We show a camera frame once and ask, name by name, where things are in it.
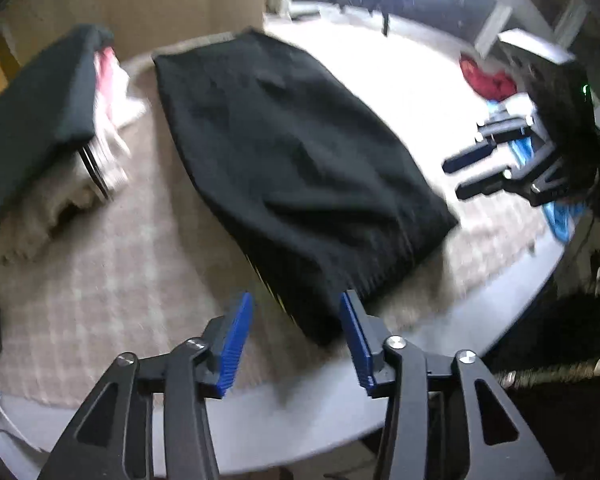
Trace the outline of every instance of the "blue gripper pad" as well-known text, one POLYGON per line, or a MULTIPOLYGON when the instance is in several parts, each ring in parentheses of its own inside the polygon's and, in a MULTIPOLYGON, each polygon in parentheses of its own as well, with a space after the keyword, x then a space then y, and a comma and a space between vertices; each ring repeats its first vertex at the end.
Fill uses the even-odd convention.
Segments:
POLYGON ((374 379, 373 359, 360 327, 358 316, 346 292, 340 297, 340 322, 347 340, 351 359, 358 374, 358 382, 368 394, 376 387, 374 379))
POLYGON ((245 292, 240 300, 234 322, 229 327, 224 338, 224 347, 219 356, 219 378, 216 384, 218 398, 224 397, 226 391, 234 385, 235 375, 238 371, 242 348, 244 347, 251 320, 253 319, 253 298, 245 292))

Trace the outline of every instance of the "red cloth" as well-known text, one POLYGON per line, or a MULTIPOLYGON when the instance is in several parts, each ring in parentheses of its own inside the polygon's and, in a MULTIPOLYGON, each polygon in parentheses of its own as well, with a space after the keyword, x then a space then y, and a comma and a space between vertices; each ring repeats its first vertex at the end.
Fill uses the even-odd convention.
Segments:
POLYGON ((516 82, 504 70, 487 74, 467 54, 460 56, 460 70, 474 92, 489 101, 504 101, 518 92, 516 82))

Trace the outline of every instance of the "beige carpet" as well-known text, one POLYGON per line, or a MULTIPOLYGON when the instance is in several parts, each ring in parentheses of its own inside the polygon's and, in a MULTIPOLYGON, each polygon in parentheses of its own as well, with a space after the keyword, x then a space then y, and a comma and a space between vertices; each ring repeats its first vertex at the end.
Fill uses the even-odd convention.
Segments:
MULTIPOLYGON (((462 228, 383 300, 392 330, 445 310, 545 229, 542 214, 516 197, 455 199, 467 174, 449 178, 440 162, 473 142, 486 111, 455 59, 399 36, 324 21, 272 23, 269 31, 307 49, 369 104, 461 219, 462 228)), ((130 67, 136 92, 150 103, 123 132, 133 153, 130 187, 75 218, 35 262, 0 268, 3 391, 78 406, 119 352, 168 352, 199 335, 243 290, 257 308, 234 391, 346 356, 343 345, 328 354, 309 343, 260 284, 180 163, 148 57, 130 67)), ((506 149, 472 171, 503 162, 512 162, 506 149)))

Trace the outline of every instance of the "black cloth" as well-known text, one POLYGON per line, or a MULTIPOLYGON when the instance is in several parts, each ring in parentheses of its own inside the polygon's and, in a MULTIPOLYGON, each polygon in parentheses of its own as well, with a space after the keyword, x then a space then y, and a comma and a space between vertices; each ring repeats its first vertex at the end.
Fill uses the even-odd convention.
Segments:
POLYGON ((338 335, 341 292, 372 300, 456 225, 394 133, 305 51, 251 31, 155 66, 194 186, 315 342, 338 335))
POLYGON ((93 55, 112 40, 104 28, 79 25, 0 94, 0 213, 58 157, 95 135, 93 55))

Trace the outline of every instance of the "metal screw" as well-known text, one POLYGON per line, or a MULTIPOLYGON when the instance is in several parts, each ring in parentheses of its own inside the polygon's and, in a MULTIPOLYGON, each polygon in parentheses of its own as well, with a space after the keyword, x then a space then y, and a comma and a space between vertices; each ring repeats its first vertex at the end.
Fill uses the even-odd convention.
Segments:
POLYGON ((394 350, 401 350, 405 346, 407 346, 407 342, 405 341, 405 339, 403 337, 400 337, 399 335, 389 336, 386 339, 385 343, 387 344, 387 346, 393 348, 394 350))
POLYGON ((206 348, 205 342, 202 341, 202 339, 198 339, 197 337, 187 339, 186 345, 193 350, 202 350, 206 348))
POLYGON ((118 366, 129 366, 132 365, 136 361, 136 356, 131 352, 124 352, 116 357, 116 363, 118 366))
POLYGON ((461 350, 458 352, 458 360, 466 365, 475 363, 475 353, 471 350, 461 350))

